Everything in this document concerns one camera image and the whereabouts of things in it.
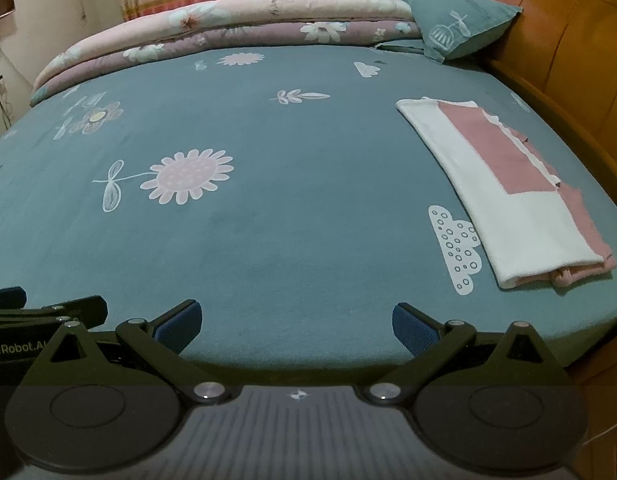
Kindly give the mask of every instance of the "wall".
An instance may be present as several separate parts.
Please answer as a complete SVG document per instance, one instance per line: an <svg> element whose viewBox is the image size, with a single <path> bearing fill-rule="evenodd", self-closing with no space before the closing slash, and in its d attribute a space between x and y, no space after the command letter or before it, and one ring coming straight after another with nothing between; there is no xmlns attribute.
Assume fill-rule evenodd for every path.
<svg viewBox="0 0 617 480"><path fill-rule="evenodd" d="M51 59L123 21L118 0L15 0L15 6L14 14L0 20L0 48L7 57L0 53L0 75L13 123L29 110L31 83ZM0 136L5 130L0 113Z"/></svg>

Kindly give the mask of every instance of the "wooden headboard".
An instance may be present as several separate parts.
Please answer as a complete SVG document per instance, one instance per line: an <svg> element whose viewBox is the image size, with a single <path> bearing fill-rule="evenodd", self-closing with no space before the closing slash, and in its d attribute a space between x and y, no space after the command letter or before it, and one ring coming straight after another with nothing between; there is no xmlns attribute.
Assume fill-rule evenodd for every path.
<svg viewBox="0 0 617 480"><path fill-rule="evenodd" d="M499 0L524 12L480 59L617 204L617 0Z"/></svg>

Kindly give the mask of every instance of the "circular base plate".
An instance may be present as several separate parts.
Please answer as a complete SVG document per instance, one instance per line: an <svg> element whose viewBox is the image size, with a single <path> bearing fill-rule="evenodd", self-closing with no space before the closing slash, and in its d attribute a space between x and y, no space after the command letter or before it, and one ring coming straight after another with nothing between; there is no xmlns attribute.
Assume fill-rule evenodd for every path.
<svg viewBox="0 0 617 480"><path fill-rule="evenodd" d="M28 462L61 473L134 462L160 446L179 419L173 389L149 377L139 385L21 386L6 410L8 433Z"/></svg>
<svg viewBox="0 0 617 480"><path fill-rule="evenodd" d="M426 386L413 408L423 436L480 473L550 470L578 445L586 414L571 386Z"/></svg>

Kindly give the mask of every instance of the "metal screw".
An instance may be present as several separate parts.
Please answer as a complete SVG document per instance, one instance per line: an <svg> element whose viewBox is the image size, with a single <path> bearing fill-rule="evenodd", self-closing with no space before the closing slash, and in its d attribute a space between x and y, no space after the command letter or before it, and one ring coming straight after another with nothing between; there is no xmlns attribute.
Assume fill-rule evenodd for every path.
<svg viewBox="0 0 617 480"><path fill-rule="evenodd" d="M376 399L395 399L400 393L402 388L393 383L378 383L370 387L370 394Z"/></svg>
<svg viewBox="0 0 617 480"><path fill-rule="evenodd" d="M213 381L198 384L193 389L195 395L202 399L217 399L219 396L222 396L225 391L226 388L224 386Z"/></svg>

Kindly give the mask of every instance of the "mattress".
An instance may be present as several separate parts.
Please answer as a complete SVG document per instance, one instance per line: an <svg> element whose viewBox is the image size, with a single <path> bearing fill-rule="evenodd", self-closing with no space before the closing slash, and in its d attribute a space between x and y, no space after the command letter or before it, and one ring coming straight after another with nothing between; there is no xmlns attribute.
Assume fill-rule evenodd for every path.
<svg viewBox="0 0 617 480"><path fill-rule="evenodd" d="M98 330L198 300L202 332L182 355L223 368L402 364L401 301L483 332L526 320L570 364L617 320L617 268L501 290L478 241L481 270L458 293L429 208L466 229L470 218L395 106L424 96L472 100L528 136L583 191L617 259L615 205L475 66L360 46L225 48L84 82L0 139L0 288L22 286L30 307L99 294Z"/></svg>

